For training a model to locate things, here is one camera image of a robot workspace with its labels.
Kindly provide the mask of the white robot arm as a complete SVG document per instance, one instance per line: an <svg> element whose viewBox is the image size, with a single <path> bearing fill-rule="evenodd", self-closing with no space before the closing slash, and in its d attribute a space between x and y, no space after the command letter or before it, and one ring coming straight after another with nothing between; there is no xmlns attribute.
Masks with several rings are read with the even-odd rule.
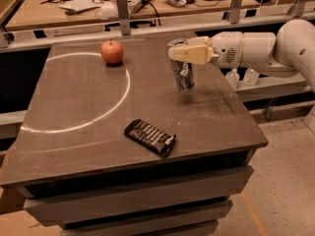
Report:
<svg viewBox="0 0 315 236"><path fill-rule="evenodd" d="M219 68L251 68L273 77L301 74L315 90L315 26L305 20L291 20L277 33L223 31L169 46L172 61L198 65L212 63Z"/></svg>

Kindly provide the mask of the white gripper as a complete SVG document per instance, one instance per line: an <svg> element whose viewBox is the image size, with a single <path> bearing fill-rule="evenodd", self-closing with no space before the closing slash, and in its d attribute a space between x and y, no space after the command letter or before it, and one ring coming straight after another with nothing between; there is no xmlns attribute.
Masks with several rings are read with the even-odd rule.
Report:
<svg viewBox="0 0 315 236"><path fill-rule="evenodd" d="M211 62L219 68L236 69L240 65L243 33L223 31L212 38L198 36L187 39L187 45L168 49L168 57L174 61L193 64Z"/></svg>

